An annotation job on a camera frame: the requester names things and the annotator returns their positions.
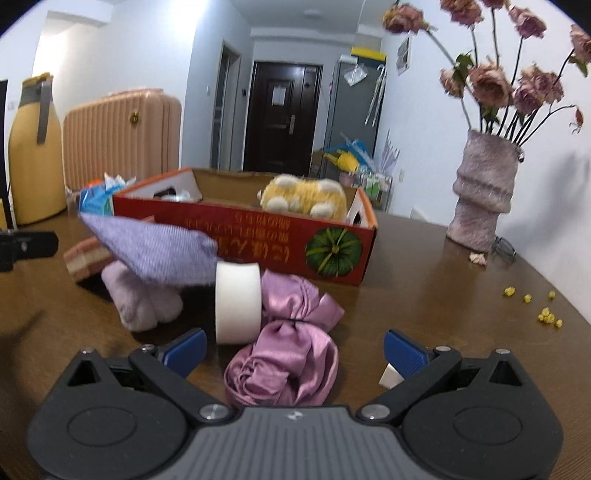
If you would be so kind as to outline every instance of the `blue gripper pad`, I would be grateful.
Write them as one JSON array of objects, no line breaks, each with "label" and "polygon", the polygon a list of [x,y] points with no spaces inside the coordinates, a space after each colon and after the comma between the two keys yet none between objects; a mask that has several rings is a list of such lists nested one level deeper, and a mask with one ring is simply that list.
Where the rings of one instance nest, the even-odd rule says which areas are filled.
[{"label": "blue gripper pad", "polygon": [[162,363],[181,377],[187,378],[205,360],[207,335],[203,330],[198,330],[179,339],[163,353]]},{"label": "blue gripper pad", "polygon": [[404,378],[414,375],[431,361],[431,352],[395,330],[384,337],[384,357]]}]

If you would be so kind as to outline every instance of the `yellow toy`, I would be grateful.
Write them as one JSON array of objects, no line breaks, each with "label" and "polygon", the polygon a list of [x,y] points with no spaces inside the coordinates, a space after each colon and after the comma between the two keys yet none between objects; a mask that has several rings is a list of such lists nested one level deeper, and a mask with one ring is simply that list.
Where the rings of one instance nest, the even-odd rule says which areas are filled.
[{"label": "yellow toy", "polygon": [[334,180],[302,180],[279,175],[259,192],[261,207],[267,212],[302,213],[314,218],[343,222],[347,215],[347,197]]},{"label": "yellow toy", "polygon": [[343,150],[337,150],[337,153],[339,154],[338,157],[335,157],[329,153],[325,153],[324,157],[327,160],[330,160],[339,169],[348,171],[349,173],[355,173],[359,168],[359,161],[357,158],[355,158],[355,155],[353,155],[351,152],[346,152]]}]

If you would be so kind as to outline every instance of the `flower vase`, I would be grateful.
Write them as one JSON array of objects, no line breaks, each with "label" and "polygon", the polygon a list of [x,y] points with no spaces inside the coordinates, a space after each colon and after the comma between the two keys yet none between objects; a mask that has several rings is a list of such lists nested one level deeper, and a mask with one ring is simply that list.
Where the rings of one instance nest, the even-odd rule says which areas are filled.
[{"label": "flower vase", "polygon": [[447,237],[476,252],[489,252],[501,213],[511,211],[519,147],[471,130],[453,191],[460,197]]}]

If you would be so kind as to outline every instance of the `doorway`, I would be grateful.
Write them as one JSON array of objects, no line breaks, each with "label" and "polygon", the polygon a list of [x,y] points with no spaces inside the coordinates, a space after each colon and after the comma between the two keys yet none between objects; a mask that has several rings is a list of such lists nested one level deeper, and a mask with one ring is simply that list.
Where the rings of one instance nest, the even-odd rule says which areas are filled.
[{"label": "doorway", "polygon": [[307,176],[322,67],[255,62],[244,169]]},{"label": "doorway", "polygon": [[240,76],[239,54],[227,46],[222,47],[220,69],[217,76],[216,103],[213,109],[212,160],[216,170],[240,170],[240,160],[232,162],[234,116]]}]

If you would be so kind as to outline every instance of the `ceiling light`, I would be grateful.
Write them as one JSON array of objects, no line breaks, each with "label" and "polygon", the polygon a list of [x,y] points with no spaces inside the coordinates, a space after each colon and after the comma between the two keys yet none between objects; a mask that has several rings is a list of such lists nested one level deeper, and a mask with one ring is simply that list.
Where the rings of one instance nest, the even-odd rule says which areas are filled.
[{"label": "ceiling light", "polygon": [[304,11],[304,17],[306,18],[323,18],[324,14],[317,8],[309,8]]}]

